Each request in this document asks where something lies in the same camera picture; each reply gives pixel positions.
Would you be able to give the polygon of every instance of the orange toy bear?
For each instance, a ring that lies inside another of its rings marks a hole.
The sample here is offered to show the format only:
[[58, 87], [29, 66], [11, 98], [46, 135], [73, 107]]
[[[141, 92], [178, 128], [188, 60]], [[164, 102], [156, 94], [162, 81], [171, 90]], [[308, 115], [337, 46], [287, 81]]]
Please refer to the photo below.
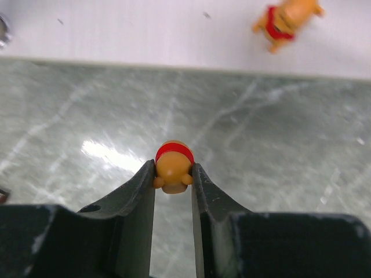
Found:
[[186, 191], [193, 182], [189, 174], [193, 164], [193, 153], [185, 143], [176, 140], [165, 142], [155, 158], [157, 177], [154, 187], [162, 188], [167, 194]]
[[252, 27], [253, 32], [263, 30], [272, 43], [271, 53], [295, 39], [295, 34], [315, 14], [323, 16], [324, 10], [317, 0], [285, 0], [279, 6], [269, 6], [266, 13]]

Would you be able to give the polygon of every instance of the figurine head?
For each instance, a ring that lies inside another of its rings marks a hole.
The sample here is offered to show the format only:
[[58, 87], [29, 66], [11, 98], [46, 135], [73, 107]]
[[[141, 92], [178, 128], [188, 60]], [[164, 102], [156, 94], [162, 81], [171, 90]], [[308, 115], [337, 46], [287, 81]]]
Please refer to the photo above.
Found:
[[162, 188], [168, 194], [186, 191], [193, 182], [189, 174], [193, 164], [193, 153], [185, 143], [176, 140], [165, 142], [156, 154], [154, 187]]
[[317, 12], [317, 0], [285, 0], [277, 8], [274, 25], [281, 32], [295, 33]]

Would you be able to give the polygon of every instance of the white table surface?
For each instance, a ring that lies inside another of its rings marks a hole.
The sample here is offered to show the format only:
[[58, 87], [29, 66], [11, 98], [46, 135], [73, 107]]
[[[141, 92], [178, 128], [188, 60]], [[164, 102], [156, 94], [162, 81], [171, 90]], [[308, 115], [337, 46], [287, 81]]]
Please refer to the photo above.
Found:
[[272, 55], [250, 26], [272, 0], [0, 0], [13, 40], [1, 57], [371, 79], [371, 1], [321, 0]]

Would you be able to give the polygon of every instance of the dark speck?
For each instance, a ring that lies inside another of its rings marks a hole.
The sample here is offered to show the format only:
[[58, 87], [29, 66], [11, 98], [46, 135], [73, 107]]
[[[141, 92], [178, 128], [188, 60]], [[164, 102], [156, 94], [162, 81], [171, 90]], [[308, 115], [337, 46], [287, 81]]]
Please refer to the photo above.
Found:
[[208, 13], [203, 12], [202, 14], [203, 14], [203, 16], [205, 16], [207, 19], [211, 19], [211, 16], [210, 16]]

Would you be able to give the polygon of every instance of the toy figurine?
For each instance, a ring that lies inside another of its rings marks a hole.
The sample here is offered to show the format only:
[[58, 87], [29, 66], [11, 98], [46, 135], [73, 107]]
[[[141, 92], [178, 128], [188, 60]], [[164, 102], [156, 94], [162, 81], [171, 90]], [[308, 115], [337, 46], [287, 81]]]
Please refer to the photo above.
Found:
[[155, 158], [157, 177], [154, 187], [162, 188], [167, 194], [177, 194], [186, 191], [192, 184], [190, 176], [194, 164], [192, 151], [180, 141], [167, 141], [158, 150]]
[[272, 43], [269, 51], [276, 53], [283, 45], [295, 39], [296, 32], [313, 14], [323, 16], [324, 13], [317, 0], [285, 0], [281, 5], [269, 6], [252, 30], [255, 33], [263, 30], [265, 37]]

